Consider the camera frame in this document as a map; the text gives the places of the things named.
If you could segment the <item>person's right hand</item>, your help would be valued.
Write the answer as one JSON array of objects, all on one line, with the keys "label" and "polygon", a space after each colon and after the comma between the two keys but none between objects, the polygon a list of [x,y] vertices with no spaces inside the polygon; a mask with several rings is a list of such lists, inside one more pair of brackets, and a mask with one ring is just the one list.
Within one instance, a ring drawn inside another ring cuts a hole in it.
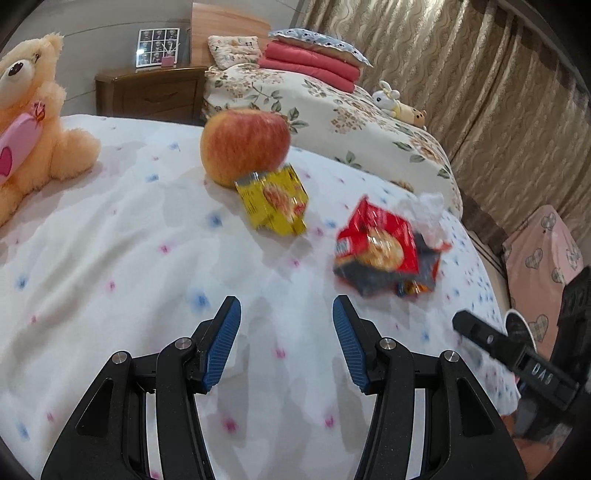
[{"label": "person's right hand", "polygon": [[520,453],[529,479],[535,479],[549,465],[571,433],[571,428],[560,425],[542,440],[528,440],[515,432],[515,414],[503,415],[502,420]]}]

